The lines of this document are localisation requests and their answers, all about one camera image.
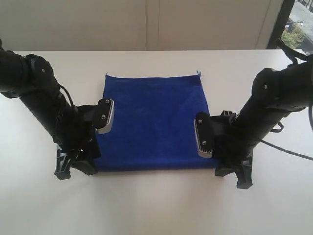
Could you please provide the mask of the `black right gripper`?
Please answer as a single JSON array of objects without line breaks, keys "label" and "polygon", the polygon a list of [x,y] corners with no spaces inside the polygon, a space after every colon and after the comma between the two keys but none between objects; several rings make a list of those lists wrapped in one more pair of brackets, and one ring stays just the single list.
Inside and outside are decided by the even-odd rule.
[{"label": "black right gripper", "polygon": [[214,175],[235,173],[238,179],[236,187],[249,189],[253,185],[253,151],[246,145],[239,128],[232,126],[236,116],[232,111],[223,111],[220,115],[211,117],[215,133],[212,157],[219,162]]}]

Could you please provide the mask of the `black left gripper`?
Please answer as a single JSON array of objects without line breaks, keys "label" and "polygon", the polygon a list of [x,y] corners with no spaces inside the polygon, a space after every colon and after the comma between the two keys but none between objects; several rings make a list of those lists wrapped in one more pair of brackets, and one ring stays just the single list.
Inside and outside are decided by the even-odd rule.
[{"label": "black left gripper", "polygon": [[[93,159],[101,156],[92,124],[94,105],[70,107],[68,104],[61,108],[57,116],[53,141],[57,144],[56,168],[54,175],[59,180],[71,178],[70,168],[90,176],[97,173]],[[91,157],[73,162],[71,150],[84,149],[91,151]]]}]

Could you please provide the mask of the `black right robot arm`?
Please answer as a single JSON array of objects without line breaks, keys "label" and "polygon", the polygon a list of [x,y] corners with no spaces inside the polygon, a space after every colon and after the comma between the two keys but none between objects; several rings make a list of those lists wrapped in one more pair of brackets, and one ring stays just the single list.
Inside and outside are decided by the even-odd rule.
[{"label": "black right robot arm", "polygon": [[215,138],[215,176],[235,173],[237,188],[252,186],[253,150],[281,121],[313,104],[313,64],[278,71],[265,68],[255,77],[251,97],[239,113],[222,112],[213,120],[223,130]]}]

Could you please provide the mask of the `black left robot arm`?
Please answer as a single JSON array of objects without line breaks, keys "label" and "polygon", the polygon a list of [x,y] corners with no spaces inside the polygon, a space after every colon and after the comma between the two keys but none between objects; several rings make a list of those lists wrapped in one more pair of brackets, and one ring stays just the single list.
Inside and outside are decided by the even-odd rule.
[{"label": "black left robot arm", "polygon": [[100,149],[92,124],[96,107],[75,106],[47,60],[2,48],[0,93],[9,99],[19,98],[52,137],[57,146],[54,174],[59,180],[71,178],[71,168],[88,176],[98,172],[94,160],[100,157]]}]

